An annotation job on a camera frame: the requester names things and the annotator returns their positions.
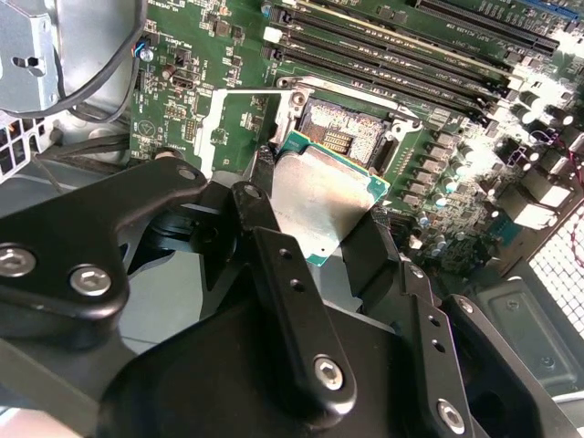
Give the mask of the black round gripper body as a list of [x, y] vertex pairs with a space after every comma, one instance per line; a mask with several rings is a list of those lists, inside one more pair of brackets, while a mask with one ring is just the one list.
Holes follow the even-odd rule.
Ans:
[[402, 345], [388, 330], [328, 312], [357, 380], [355, 407], [319, 430], [281, 390], [287, 367], [253, 300], [208, 318], [128, 363], [103, 396], [101, 437], [417, 437], [403, 393]]

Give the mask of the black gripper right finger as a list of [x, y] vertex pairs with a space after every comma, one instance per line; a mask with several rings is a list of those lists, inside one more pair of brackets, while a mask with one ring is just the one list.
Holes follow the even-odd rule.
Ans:
[[465, 299], [436, 297], [399, 254], [387, 214], [365, 213], [341, 243], [361, 313], [400, 340], [400, 408], [410, 437], [559, 437], [561, 411], [526, 365]]

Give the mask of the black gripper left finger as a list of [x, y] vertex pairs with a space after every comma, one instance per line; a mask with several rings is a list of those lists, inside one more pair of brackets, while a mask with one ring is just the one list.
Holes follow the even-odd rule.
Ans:
[[283, 234], [267, 193], [237, 182], [212, 213], [196, 208], [205, 177], [162, 158], [10, 214], [1, 221], [9, 255], [1, 303], [9, 338], [48, 339], [73, 348], [99, 344], [118, 324], [130, 296], [128, 273], [144, 232], [160, 214], [185, 206], [217, 228], [208, 244], [226, 259], [214, 267], [221, 300], [198, 326], [233, 326], [243, 307], [255, 311], [276, 394], [302, 418], [341, 418], [356, 404], [357, 383], [297, 240]]

